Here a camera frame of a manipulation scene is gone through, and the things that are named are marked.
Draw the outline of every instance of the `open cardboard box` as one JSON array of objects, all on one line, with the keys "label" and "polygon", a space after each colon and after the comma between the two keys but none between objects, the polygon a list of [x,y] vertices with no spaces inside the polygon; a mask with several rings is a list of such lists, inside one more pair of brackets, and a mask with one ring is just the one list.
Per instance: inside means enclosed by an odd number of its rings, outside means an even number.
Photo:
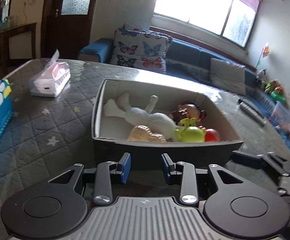
[{"label": "open cardboard box", "polygon": [[[115,101],[125,92],[130,94],[133,107],[144,109],[152,95],[158,96],[158,102],[152,113],[170,114],[182,101],[192,101],[207,113],[202,125],[216,129],[220,133],[220,142],[152,143],[129,141],[127,137],[133,125],[121,117],[105,117],[103,107],[112,98]],[[174,162],[185,161],[197,168],[206,168],[209,164],[226,164],[230,153],[238,150],[243,140],[231,126],[216,105],[204,94],[193,91],[143,83],[138,81],[105,79],[94,102],[92,117],[92,137],[97,163],[119,161],[124,152],[132,157],[133,169],[160,169],[160,156],[168,153]]]}]

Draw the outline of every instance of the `orange butterfly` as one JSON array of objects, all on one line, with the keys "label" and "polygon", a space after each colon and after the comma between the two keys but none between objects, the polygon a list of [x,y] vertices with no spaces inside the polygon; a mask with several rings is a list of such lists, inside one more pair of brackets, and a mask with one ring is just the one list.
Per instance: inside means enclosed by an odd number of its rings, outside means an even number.
[{"label": "orange butterfly", "polygon": [[152,67],[161,68],[162,67],[161,65],[162,62],[161,62],[160,57],[156,58],[154,61],[147,59],[145,57],[142,57],[142,61],[143,61],[143,66],[145,68],[152,68]]}]

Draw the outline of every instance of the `blue sofa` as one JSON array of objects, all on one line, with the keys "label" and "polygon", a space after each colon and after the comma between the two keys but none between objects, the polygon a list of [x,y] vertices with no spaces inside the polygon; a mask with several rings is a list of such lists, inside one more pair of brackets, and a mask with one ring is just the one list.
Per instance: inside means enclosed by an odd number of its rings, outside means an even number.
[{"label": "blue sofa", "polygon": [[[101,38],[83,48],[78,60],[109,63],[113,43],[113,39]],[[211,58],[234,62],[210,50],[173,39],[166,54],[166,74],[215,87],[209,78]],[[270,96],[257,88],[256,74],[248,68],[245,68],[245,85],[246,98],[252,101],[267,118],[270,118],[275,103]],[[290,150],[288,137],[281,131],[278,133]]]},{"label": "blue sofa", "polygon": [[[113,42],[112,39],[101,38],[83,48],[78,59],[109,63]],[[209,78],[211,58],[234,62],[210,50],[174,39],[166,54],[166,74],[214,87]],[[245,84],[252,89],[257,87],[256,74],[247,68]]]}]

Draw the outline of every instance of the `sofa backrest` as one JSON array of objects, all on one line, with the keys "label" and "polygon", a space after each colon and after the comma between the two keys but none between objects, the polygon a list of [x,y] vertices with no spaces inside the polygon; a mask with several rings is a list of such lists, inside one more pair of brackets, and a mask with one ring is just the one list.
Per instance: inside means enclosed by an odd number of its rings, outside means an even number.
[{"label": "sofa backrest", "polygon": [[[166,58],[204,68],[208,71],[210,70],[211,58],[235,62],[208,49],[178,39],[173,39],[167,51]],[[248,68],[245,68],[245,84],[252,88],[257,87],[256,74]]]}]

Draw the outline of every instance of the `white doll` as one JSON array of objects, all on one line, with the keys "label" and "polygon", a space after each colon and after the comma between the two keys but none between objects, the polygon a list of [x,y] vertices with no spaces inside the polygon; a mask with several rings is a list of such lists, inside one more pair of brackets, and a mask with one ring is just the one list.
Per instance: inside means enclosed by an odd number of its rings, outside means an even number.
[{"label": "white doll", "polygon": [[117,100],[117,104],[113,99],[109,99],[104,105],[104,115],[117,116],[124,118],[130,124],[145,125],[150,128],[152,132],[162,134],[166,139],[172,138],[174,142],[179,141],[175,134],[176,124],[167,115],[163,113],[151,112],[154,110],[158,97],[153,95],[149,100],[148,106],[145,110],[138,107],[131,107],[129,104],[129,93],[124,93]]}]

